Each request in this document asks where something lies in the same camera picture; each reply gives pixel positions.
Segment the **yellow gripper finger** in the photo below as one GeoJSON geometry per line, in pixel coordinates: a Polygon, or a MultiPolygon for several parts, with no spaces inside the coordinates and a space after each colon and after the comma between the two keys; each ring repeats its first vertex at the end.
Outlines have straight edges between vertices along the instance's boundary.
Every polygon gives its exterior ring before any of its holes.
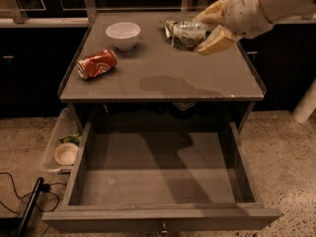
{"type": "Polygon", "coordinates": [[[201,55],[210,55],[232,47],[238,41],[238,36],[223,26],[217,26],[208,38],[196,47],[201,55]]]}
{"type": "Polygon", "coordinates": [[[229,0],[217,0],[193,18],[195,23],[225,25],[225,9],[229,0]]]}

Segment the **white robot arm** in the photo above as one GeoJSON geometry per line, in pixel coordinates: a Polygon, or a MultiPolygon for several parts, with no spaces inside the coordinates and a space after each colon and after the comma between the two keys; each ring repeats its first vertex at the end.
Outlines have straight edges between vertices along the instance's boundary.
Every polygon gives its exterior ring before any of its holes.
{"type": "Polygon", "coordinates": [[[315,0],[218,0],[194,21],[212,27],[202,55],[237,42],[258,54],[254,65],[268,88],[262,110],[290,109],[300,123],[315,111],[315,0]]]}

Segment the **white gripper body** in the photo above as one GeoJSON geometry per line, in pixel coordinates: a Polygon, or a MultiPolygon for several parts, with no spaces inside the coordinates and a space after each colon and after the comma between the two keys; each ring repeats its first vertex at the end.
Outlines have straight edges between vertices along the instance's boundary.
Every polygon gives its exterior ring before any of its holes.
{"type": "Polygon", "coordinates": [[[260,0],[229,0],[224,10],[228,29],[239,38],[254,39],[273,28],[260,0]]]}

